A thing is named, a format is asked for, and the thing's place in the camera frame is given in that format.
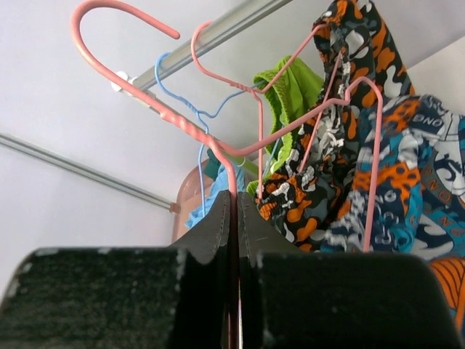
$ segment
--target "hanger hook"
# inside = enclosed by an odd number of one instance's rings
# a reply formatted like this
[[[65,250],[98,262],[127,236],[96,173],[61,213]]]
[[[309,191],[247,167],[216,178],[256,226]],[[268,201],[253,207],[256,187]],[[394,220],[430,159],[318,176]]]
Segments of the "hanger hook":
[[[205,22],[204,24],[199,25],[197,27],[197,29],[195,29],[194,34],[192,35],[192,39],[190,41],[190,53],[192,54],[192,59],[194,61],[195,66],[197,66],[198,70],[200,70],[202,73],[206,74],[207,76],[210,76],[210,77],[212,77],[212,78],[214,78],[216,80],[223,81],[223,82],[231,85],[232,87],[236,87],[238,89],[242,89],[243,91],[250,92],[257,99],[258,97],[255,95],[255,90],[253,88],[242,85],[242,84],[239,84],[236,81],[229,80],[229,79],[227,79],[227,78],[225,78],[223,76],[215,74],[215,73],[205,69],[203,67],[203,65],[201,65],[201,63],[199,62],[198,57],[197,57],[197,52],[195,52],[195,46],[197,44],[198,36],[200,35],[201,31],[204,28],[208,27],[211,23],[212,22],[209,21],[209,22]]]
[[[140,89],[133,86],[127,81],[124,81],[121,77],[117,76],[114,72],[110,69],[105,67],[97,58],[94,57],[92,53],[90,53],[89,49],[84,43],[81,35],[81,21],[84,15],[87,12],[90,12],[93,9],[107,7],[111,9],[119,9],[120,11],[127,12],[130,15],[133,15],[140,20],[143,20],[148,25],[153,26],[155,29],[158,29],[162,33],[165,33],[167,36],[172,37],[173,39],[179,39],[180,34],[178,31],[174,30],[170,26],[156,20],[152,16],[148,15],[147,13],[137,9],[129,4],[125,4],[121,1],[116,0],[88,0],[79,4],[73,12],[71,16],[71,36],[78,48],[78,51],[81,53],[82,57],[90,64],[93,69],[95,69],[98,73],[102,74],[105,78],[112,81],[116,85],[120,86],[120,88],[126,90],[131,95],[137,96],[137,98],[141,99],[143,102],[150,104],[155,104],[157,111],[164,110],[163,106],[160,103],[154,103],[155,101],[150,98],[148,95],[143,93]]]

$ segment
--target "orange camouflage print fabric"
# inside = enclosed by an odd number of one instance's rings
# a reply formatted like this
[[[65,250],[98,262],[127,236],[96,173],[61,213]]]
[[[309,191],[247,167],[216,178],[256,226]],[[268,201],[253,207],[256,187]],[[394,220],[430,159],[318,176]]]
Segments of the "orange camouflage print fabric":
[[[429,263],[444,291],[450,313],[456,322],[457,330],[465,337],[465,259],[444,257]]]
[[[328,26],[315,35],[325,68],[325,83],[317,105],[323,101],[339,52],[341,65],[330,98],[344,98],[347,87],[360,76],[374,81],[386,97],[414,93],[394,40],[371,1],[334,1],[314,26],[319,24]],[[375,93],[368,85],[360,84],[351,91],[349,106],[327,108],[320,127],[325,127],[323,133],[331,136],[315,138],[322,156],[308,161],[311,163],[298,173],[315,120],[303,124],[291,155],[264,183],[262,200],[255,195],[260,215],[300,249],[319,249],[323,235],[312,233],[325,230],[336,219],[354,178],[359,112],[375,104]]]

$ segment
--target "white ceiling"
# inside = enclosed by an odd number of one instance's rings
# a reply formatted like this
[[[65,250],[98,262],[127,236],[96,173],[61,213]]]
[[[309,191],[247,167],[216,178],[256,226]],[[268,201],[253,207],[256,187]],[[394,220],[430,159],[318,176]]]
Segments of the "white ceiling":
[[[79,2],[1,2],[0,131],[174,199],[185,175],[196,164],[198,144],[155,113],[113,92],[84,62],[68,29],[71,12]],[[160,54],[188,40],[198,25],[214,20],[241,1],[195,0],[189,1],[189,6],[186,0],[128,2],[182,34],[174,41],[114,10],[87,15],[83,35],[92,52],[115,71],[136,76],[152,66]],[[255,73],[294,52],[329,2],[294,0],[208,53],[202,62],[217,73],[250,84]],[[463,0],[376,4],[407,66],[465,35]],[[321,73],[313,43],[301,58]],[[165,83],[208,111],[235,91],[203,76],[193,65]],[[153,91],[192,118],[185,106],[164,96],[158,87]],[[250,96],[238,97],[209,124],[212,134],[231,145],[249,145],[256,139],[256,103]]]

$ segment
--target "blue wire hanger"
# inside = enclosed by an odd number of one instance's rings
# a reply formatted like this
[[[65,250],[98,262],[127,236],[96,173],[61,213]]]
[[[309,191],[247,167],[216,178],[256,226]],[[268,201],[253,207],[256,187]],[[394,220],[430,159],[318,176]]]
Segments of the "blue wire hanger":
[[[206,134],[209,133],[209,126],[208,124],[201,118],[201,115],[204,115],[210,119],[214,119],[218,116],[219,112],[221,111],[221,109],[223,109],[223,107],[225,106],[225,104],[231,100],[232,98],[234,97],[237,97],[241,94],[243,94],[244,92],[246,91],[238,91],[238,92],[235,92],[229,96],[227,96],[222,102],[221,104],[219,105],[217,111],[214,113],[214,114],[210,114],[206,111],[200,111],[198,110],[191,102],[189,102],[188,100],[186,100],[183,96],[180,96],[180,95],[176,95],[174,94],[173,92],[170,92],[164,85],[163,83],[161,82],[160,80],[160,76],[158,75],[158,68],[160,67],[160,64],[161,62],[163,61],[163,59],[169,55],[169,52],[167,53],[163,53],[156,61],[156,64],[155,64],[155,80],[157,81],[157,84],[159,85],[159,87],[161,88],[161,90],[167,94],[168,96],[170,97],[173,97],[175,100],[178,100],[182,103],[184,103],[196,116],[197,116],[197,120],[202,124],[203,126],[203,130]],[[253,85],[252,87],[257,87],[261,84],[261,82]],[[276,148],[277,148],[277,145],[278,145],[278,142],[279,140],[276,140],[275,142],[275,147],[273,148],[273,152],[271,154],[271,158],[270,160],[272,159],[275,151],[276,151]],[[205,217],[206,216],[206,208],[205,208],[205,188],[204,188],[204,184],[203,184],[203,173],[202,173],[202,154],[203,154],[203,149],[205,148],[205,145],[203,143],[201,143],[201,147],[198,151],[198,172],[199,172],[199,176],[200,176],[200,182],[201,182],[201,195],[202,195],[202,213],[203,213],[203,216]],[[267,168],[265,169],[265,172],[264,173],[267,173],[269,167],[270,167],[270,163],[271,161],[268,161],[268,164],[267,164]]]

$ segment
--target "light blue cloth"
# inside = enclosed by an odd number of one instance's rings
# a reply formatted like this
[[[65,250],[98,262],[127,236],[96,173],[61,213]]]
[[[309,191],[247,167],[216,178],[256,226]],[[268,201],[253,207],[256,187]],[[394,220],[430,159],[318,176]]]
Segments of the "light blue cloth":
[[[237,167],[235,164],[235,181],[238,185],[238,192],[246,191],[246,178],[245,172]],[[209,213],[211,206],[213,205],[217,195],[222,190],[228,190],[229,185],[227,184],[227,171],[224,165],[221,165],[218,168],[218,176],[215,181],[211,184],[210,195],[205,199],[205,210],[206,213]],[[189,214],[189,219],[186,222],[186,227],[191,229],[194,225],[199,223],[203,219],[202,206],[197,207]]]

